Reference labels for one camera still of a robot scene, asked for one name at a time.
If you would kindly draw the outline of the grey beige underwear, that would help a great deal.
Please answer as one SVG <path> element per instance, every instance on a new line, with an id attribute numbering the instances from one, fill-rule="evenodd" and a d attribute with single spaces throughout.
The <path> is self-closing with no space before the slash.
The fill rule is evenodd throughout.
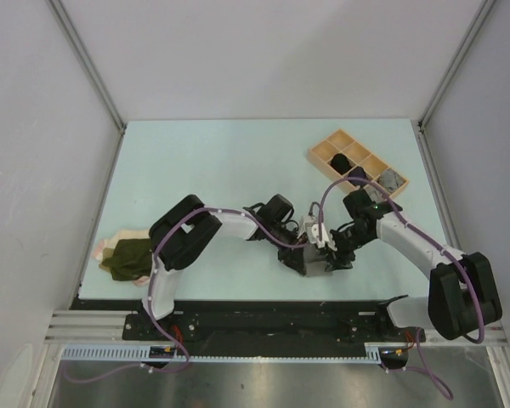
<path id="1" fill-rule="evenodd" d="M 332 274 L 332 268 L 328 263 L 330 249 L 325 246 L 317 247 L 315 244 L 308 244 L 303 249 L 304 272 L 307 277 L 317 277 Z"/>

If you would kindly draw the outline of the olive green underwear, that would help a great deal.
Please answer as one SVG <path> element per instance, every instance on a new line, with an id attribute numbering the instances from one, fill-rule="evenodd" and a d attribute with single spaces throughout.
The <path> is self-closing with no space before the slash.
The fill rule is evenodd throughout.
<path id="1" fill-rule="evenodd" d="M 110 273 L 114 281 L 138 281 L 150 276 L 152 251 L 149 238 L 122 239 L 106 248 L 99 267 Z"/>

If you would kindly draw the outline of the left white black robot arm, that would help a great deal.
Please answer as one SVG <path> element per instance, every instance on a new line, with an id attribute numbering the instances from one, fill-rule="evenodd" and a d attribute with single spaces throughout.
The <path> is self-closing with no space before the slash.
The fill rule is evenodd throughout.
<path id="1" fill-rule="evenodd" d="M 304 266 L 303 250 L 309 244 L 299 229 L 288 229 L 292 204 L 282 195 L 242 209 L 208 207 L 197 195 L 187 195 L 160 217 L 149 231 L 152 266 L 146 314 L 141 329 L 150 338 L 164 338 L 171 329 L 181 272 L 191 266 L 210 241 L 232 236 L 244 241 L 267 241 L 278 249 L 278 259 L 294 270 Z"/>

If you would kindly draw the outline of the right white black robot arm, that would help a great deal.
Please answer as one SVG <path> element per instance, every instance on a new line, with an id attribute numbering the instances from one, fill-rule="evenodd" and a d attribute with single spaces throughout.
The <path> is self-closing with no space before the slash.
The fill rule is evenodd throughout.
<path id="1" fill-rule="evenodd" d="M 466 254 L 437 242 L 403 215 L 392 201 L 374 202 L 365 190 L 343 198 L 352 224 L 331 231 L 337 255 L 351 260 L 354 252 L 380 240 L 402 254 L 428 278 L 424 297 L 395 297 L 375 319 L 377 335 L 394 341 L 406 327 L 434 329 L 455 340 L 502 318 L 502 305 L 490 260 L 481 252 Z"/>

